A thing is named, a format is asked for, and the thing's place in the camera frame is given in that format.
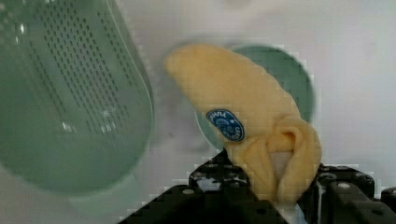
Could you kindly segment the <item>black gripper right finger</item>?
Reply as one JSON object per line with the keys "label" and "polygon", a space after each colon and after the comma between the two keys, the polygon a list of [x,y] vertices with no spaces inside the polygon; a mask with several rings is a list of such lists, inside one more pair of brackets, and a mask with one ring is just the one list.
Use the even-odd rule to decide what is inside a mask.
{"label": "black gripper right finger", "polygon": [[298,205],[307,224],[396,224],[395,188],[375,198],[375,181],[341,165],[321,164]]}

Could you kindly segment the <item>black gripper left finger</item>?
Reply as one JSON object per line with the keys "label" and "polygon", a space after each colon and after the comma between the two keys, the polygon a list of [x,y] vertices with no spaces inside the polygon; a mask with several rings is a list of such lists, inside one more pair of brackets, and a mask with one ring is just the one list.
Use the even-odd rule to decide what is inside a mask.
{"label": "black gripper left finger", "polygon": [[275,207],[257,198],[242,168],[226,151],[118,224],[289,224]]}

